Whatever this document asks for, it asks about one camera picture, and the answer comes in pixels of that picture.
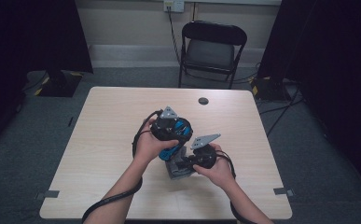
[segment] chair backrest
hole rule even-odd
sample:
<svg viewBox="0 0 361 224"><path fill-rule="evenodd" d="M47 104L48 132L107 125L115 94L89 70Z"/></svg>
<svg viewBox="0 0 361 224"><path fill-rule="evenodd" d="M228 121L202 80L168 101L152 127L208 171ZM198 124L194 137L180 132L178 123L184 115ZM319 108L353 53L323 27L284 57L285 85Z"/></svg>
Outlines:
<svg viewBox="0 0 361 224"><path fill-rule="evenodd" d="M235 46L244 45L247 35L238 26L214 23L209 21L191 21L182 30L184 38L198 39Z"/></svg>

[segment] black chair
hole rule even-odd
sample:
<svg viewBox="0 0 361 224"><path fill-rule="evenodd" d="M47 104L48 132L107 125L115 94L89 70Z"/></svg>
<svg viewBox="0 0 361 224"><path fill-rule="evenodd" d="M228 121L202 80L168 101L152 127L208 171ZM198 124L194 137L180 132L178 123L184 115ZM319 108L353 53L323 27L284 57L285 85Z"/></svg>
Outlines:
<svg viewBox="0 0 361 224"><path fill-rule="evenodd" d="M182 48L178 88L181 88L183 69L200 70L227 75L225 81L232 88L238 62L247 41L247 35L234 25L209 21L192 21L182 30ZM239 47L235 55L235 46Z"/></svg>

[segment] metal bracket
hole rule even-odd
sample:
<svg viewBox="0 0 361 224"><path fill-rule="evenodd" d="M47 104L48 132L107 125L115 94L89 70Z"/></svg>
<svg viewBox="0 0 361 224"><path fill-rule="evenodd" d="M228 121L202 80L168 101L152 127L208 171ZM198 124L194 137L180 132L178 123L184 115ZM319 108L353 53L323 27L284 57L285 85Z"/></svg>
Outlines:
<svg viewBox="0 0 361 224"><path fill-rule="evenodd" d="M200 147L204 147L207 144L209 144L210 142L213 142L213 140L215 140L219 136L221 136L221 133L215 133L215 134L211 134L211 135L196 137L190 148L191 148L191 150L194 150L194 149L197 149Z"/></svg>
<svg viewBox="0 0 361 224"><path fill-rule="evenodd" d="M275 195L278 195L278 194L286 194L287 197L292 197L292 196L295 196L295 195L296 195L296 193L294 192L294 190L292 190L292 189L285 189L285 188L273 189L273 192L275 193Z"/></svg>
<svg viewBox="0 0 361 224"><path fill-rule="evenodd" d="M160 118L162 119L178 119L176 112L171 109L170 106L166 106L163 112L160 114Z"/></svg>
<svg viewBox="0 0 361 224"><path fill-rule="evenodd" d="M47 190L45 193L38 193L35 195L37 200L44 200L45 198L58 198L58 190Z"/></svg>

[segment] person's left hand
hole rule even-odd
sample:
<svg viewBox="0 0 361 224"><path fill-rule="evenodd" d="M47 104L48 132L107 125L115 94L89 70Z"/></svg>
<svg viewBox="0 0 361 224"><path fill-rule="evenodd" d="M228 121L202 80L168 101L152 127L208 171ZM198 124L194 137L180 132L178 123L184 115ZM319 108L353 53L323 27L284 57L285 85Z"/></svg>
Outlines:
<svg viewBox="0 0 361 224"><path fill-rule="evenodd" d="M177 140L158 140L150 131L150 126L154 121L155 119L150 119L141 131L139 140L137 141L136 154L134 156L135 160L149 163L154 160L163 149L174 147L179 143Z"/></svg>

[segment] hand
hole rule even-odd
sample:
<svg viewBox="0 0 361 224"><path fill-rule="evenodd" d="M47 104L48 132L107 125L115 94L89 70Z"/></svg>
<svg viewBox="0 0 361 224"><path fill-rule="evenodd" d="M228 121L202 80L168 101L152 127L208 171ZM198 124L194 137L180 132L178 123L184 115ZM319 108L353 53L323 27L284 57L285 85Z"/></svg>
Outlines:
<svg viewBox="0 0 361 224"><path fill-rule="evenodd" d="M160 141L150 131L150 126L154 122L154 119L150 119L145 127L143 127L139 140L137 141L135 160L149 163L154 160L160 152L169 147L174 147L179 142L177 140Z"/></svg>
<svg viewBox="0 0 361 224"><path fill-rule="evenodd" d="M215 149L217 154L223 154L220 152L221 146L213 143L210 143L209 145ZM222 189L226 184L235 181L229 167L229 162L221 157L217 157L215 165L211 169L205 169L199 165L194 165L193 168L198 174L208 177L215 185Z"/></svg>

